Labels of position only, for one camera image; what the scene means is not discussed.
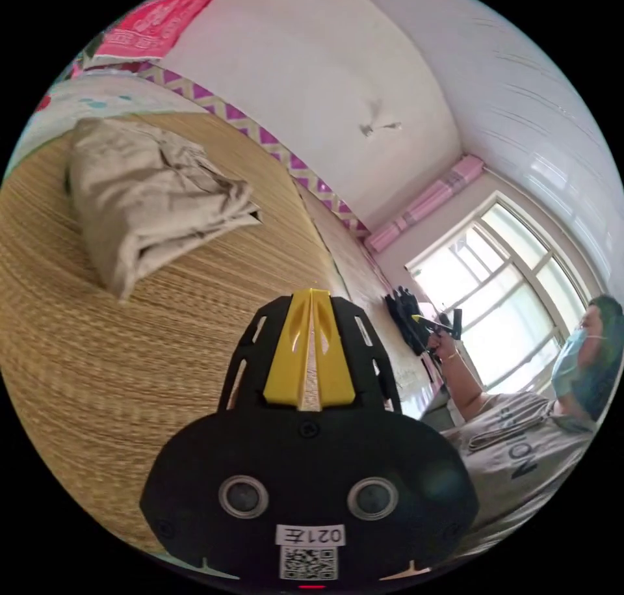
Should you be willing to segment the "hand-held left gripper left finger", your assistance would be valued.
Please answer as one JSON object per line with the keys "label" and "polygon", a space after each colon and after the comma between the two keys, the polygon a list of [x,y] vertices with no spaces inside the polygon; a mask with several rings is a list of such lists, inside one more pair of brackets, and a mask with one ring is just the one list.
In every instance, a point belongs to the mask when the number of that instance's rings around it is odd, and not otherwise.
{"label": "hand-held left gripper left finger", "polygon": [[289,301],[263,389],[265,401],[277,406],[301,406],[307,380],[312,290],[297,291]]}

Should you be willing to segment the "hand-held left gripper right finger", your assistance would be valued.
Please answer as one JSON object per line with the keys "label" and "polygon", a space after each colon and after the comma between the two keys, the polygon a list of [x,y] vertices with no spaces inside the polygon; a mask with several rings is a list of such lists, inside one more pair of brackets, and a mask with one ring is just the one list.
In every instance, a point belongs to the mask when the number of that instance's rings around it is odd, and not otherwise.
{"label": "hand-held left gripper right finger", "polygon": [[312,289],[311,310],[319,404],[321,406],[351,405],[356,398],[356,393],[330,292]]}

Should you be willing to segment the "person's right hand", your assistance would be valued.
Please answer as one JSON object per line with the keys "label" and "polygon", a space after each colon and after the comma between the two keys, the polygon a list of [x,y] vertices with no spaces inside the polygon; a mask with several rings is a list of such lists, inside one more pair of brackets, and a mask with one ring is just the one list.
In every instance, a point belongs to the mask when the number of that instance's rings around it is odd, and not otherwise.
{"label": "person's right hand", "polygon": [[446,364],[459,356],[455,340],[446,331],[432,334],[430,346],[442,364]]}

